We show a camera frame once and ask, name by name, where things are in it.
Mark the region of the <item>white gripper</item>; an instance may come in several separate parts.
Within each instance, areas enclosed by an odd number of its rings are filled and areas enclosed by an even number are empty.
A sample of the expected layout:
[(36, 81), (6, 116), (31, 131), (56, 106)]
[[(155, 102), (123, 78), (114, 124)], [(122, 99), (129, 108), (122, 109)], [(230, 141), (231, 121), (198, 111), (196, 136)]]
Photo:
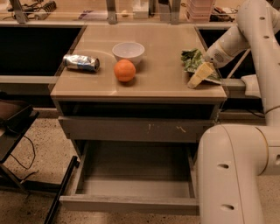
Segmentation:
[(222, 47), (219, 40), (215, 41), (206, 51), (203, 62), (194, 75), (190, 78), (187, 86), (191, 89), (196, 88), (204, 79), (214, 72), (214, 68), (221, 68), (227, 65), (233, 57)]

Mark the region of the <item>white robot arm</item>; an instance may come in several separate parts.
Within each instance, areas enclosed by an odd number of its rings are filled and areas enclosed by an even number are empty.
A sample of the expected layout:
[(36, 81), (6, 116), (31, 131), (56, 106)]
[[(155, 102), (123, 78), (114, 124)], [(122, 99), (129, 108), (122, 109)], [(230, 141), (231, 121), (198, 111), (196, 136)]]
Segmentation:
[(223, 67), (251, 50), (266, 124), (219, 124), (202, 135), (197, 160), (200, 224), (264, 224), (256, 177), (279, 173), (278, 31), (277, 10), (266, 0), (246, 0), (236, 25), (206, 52), (206, 61)]

